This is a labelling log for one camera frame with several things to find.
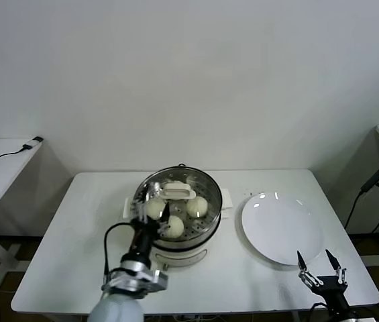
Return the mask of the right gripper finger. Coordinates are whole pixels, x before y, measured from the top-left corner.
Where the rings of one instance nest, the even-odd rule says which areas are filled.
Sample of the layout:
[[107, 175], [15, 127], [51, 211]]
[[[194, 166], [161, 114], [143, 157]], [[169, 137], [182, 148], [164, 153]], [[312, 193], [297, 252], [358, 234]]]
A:
[[329, 250], [325, 250], [325, 252], [327, 254], [330, 264], [332, 265], [335, 271], [335, 275], [338, 279], [338, 283], [346, 285], [347, 284], [347, 281], [346, 281], [347, 269], [341, 266], [338, 259]]
[[320, 280], [309, 272], [307, 265], [299, 251], [297, 252], [297, 258], [300, 270], [299, 278], [302, 280], [302, 282], [306, 286], [319, 286]]

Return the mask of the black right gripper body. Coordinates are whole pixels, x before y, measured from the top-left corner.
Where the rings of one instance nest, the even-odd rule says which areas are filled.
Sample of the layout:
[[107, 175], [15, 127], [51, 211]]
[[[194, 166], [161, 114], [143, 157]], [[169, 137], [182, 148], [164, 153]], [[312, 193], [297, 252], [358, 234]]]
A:
[[344, 296], [347, 290], [347, 282], [343, 282], [337, 276], [320, 276], [319, 282], [311, 287], [314, 294], [325, 300], [329, 311], [348, 311], [349, 304]]

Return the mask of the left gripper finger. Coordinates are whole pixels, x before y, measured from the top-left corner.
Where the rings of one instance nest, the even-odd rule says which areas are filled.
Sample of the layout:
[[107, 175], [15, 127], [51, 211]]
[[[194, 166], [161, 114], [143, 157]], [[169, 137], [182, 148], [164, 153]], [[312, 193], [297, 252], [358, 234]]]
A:
[[159, 220], [161, 216], [161, 198], [159, 184], [146, 183], [138, 188], [133, 197], [133, 210], [141, 221]]
[[169, 220], [170, 220], [170, 204], [167, 203], [163, 209], [163, 212], [159, 218], [159, 229], [158, 229], [158, 233], [161, 234], [161, 233], [164, 233], [167, 229], [170, 228], [170, 224], [169, 224]]

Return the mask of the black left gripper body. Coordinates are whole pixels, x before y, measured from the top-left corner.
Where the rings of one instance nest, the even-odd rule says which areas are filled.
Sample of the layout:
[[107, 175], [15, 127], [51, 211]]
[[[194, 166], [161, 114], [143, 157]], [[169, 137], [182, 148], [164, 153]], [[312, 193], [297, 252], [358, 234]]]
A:
[[134, 230], [131, 242], [132, 252], [149, 258], [153, 243], [160, 237], [161, 224], [153, 219], [147, 219], [146, 222], [132, 219], [131, 226]]

